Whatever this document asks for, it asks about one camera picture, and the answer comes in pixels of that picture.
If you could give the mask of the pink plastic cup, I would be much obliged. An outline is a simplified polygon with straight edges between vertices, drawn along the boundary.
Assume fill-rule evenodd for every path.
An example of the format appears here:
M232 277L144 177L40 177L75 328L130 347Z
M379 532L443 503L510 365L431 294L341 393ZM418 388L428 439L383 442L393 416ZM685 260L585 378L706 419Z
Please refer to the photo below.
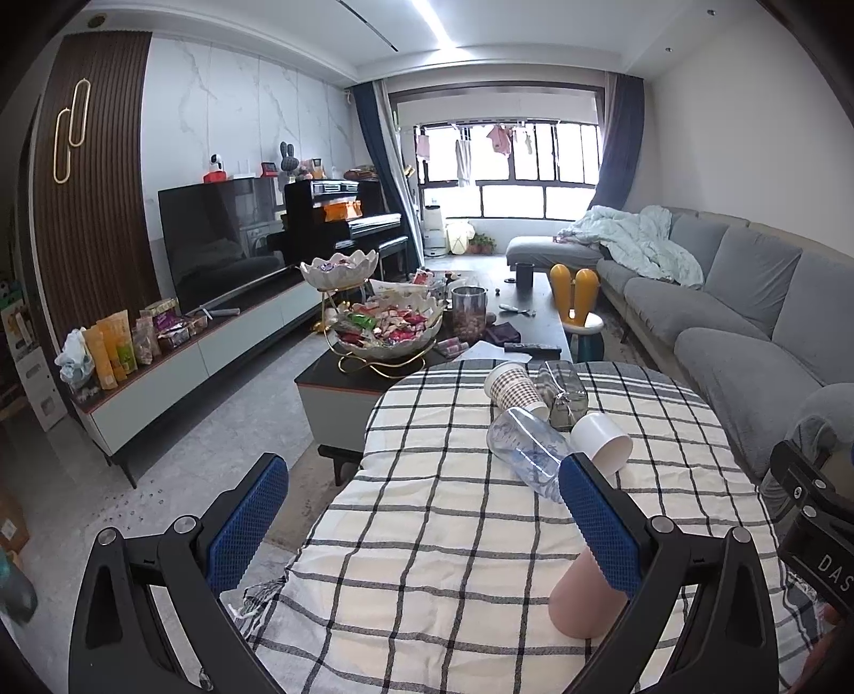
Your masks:
M627 603L627 594L610 586L585 548L553 588L549 617L565 636L598 639L610 632Z

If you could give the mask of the white paper cup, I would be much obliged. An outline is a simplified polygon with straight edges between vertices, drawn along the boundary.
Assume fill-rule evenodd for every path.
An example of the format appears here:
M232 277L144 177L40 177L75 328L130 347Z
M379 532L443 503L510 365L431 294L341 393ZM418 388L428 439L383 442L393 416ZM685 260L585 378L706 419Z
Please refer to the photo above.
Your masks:
M590 411L582 416L570 431L569 441L608 478L626 467L632 453L630 435L604 412Z

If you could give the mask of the clear plastic cup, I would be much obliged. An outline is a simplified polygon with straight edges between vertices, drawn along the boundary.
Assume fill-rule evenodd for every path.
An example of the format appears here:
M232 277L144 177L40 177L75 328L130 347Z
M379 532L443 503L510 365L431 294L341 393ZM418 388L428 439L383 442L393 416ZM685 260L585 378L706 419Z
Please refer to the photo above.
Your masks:
M486 441L489 451L534 493L563 502L559 473L570 445L559 431L527 409L510 408L492 422Z

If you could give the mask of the clear glass cup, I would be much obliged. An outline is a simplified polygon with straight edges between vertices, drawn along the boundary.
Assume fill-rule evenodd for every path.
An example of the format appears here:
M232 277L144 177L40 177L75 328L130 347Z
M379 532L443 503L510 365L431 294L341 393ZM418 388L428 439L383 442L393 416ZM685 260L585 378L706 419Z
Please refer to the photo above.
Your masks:
M535 384L549 408L550 425L557 431L569 432L588 413L588 392L569 361L541 363Z

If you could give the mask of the brown patterned paper cup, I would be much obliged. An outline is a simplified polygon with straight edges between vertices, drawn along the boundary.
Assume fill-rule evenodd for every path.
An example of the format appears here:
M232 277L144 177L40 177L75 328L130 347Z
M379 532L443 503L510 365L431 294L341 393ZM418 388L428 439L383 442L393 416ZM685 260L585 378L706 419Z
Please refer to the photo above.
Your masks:
M484 391L492 404L501 411L521 408L540 419L549 416L549 406L545 404L524 364L514 361L498 364L486 376Z

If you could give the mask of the grey sectional sofa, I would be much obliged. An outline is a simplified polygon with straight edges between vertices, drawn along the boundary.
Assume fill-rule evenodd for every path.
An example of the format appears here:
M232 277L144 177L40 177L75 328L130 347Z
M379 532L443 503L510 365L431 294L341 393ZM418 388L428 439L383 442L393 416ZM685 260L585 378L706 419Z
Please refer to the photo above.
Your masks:
M703 282L649 279L594 243L517 237L511 267L595 270L600 290L655 365L711 405L754 480L802 416L852 414L852 260L800 235L744 218L675 208L670 240L698 260Z

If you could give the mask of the checkered white tablecloth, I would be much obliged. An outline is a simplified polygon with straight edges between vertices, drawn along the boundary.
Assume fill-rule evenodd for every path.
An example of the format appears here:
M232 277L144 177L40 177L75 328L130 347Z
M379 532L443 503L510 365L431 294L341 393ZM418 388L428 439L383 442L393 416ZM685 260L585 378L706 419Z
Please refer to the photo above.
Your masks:
M362 467L278 580L251 588L239 625L288 692L559 692L595 652L553 627L551 590L582 551L560 504L489 451L488 364L411 374L378 400ZM815 606L777 558L757 487L691 389L600 361L590 404L630 435L616 484L683 531L753 535L769 588L779 687L819 636Z

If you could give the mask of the orange snack bag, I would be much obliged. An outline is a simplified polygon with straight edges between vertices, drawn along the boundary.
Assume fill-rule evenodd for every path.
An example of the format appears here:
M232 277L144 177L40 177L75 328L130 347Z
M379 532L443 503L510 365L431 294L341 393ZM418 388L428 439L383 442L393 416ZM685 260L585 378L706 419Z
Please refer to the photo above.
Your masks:
M101 389L117 389L138 370L126 311L114 312L84 329L84 340Z

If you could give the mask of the black remote control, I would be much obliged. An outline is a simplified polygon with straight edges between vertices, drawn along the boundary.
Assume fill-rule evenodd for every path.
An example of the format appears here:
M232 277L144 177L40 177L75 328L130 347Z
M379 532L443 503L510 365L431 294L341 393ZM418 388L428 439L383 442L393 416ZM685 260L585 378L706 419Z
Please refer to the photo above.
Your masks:
M537 343L505 343L504 350L507 354L528 354L537 359L559 359L562 355L562 349L557 345Z

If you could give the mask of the yellow rabbit ear stool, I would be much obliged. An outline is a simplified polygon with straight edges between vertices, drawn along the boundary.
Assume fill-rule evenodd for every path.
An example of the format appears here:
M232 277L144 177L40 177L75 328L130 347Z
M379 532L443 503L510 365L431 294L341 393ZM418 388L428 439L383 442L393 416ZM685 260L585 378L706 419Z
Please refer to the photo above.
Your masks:
M567 339L575 338L576 360L604 360L604 320L595 312L599 276L595 270L570 270L556 263L549 270L551 293Z

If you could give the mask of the light green blanket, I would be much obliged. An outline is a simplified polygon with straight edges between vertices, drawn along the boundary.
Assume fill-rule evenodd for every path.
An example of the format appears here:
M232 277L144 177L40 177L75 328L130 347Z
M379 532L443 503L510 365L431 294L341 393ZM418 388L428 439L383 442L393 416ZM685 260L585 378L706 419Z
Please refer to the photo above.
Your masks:
M553 237L556 243L604 247L618 265L643 278L699 289L705 275L699 260L671 240L673 214L661 206L640 212L593 206Z

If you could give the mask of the flat screen television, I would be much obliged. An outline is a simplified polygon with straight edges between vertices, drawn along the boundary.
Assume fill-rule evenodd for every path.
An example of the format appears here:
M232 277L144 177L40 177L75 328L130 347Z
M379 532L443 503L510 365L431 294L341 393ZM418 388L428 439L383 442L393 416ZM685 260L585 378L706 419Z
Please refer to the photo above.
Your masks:
M269 246L284 231L269 178L229 179L158 192L159 216L179 306L195 310L284 269Z

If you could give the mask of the jar of nuts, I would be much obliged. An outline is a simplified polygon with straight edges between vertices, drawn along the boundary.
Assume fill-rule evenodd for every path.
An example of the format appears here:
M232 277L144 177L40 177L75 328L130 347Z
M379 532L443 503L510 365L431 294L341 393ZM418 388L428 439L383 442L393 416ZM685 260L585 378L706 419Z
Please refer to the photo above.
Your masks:
M486 327L488 295L480 286L458 286L452 292L452 325L457 338L472 344Z

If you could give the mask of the black upright piano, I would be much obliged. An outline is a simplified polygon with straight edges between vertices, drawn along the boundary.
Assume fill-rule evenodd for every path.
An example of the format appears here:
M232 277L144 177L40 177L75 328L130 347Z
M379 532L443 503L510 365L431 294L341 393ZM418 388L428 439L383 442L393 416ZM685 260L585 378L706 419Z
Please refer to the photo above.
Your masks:
M282 230L269 235L266 249L297 267L314 257L329 259L356 250L379 256L375 276L402 279L411 240L401 214L386 208L378 181L305 179L285 185Z

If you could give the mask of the navy blue curtain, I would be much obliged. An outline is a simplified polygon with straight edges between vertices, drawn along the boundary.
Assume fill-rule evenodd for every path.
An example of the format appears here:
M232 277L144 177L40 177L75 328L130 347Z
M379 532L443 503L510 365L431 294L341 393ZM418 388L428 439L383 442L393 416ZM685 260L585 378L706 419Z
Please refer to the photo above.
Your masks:
M401 216L401 230L408 240L405 262L407 270L414 272L424 262L421 224L404 175L388 90L382 80L362 82L352 88L352 96L363 141L378 174L386 204Z

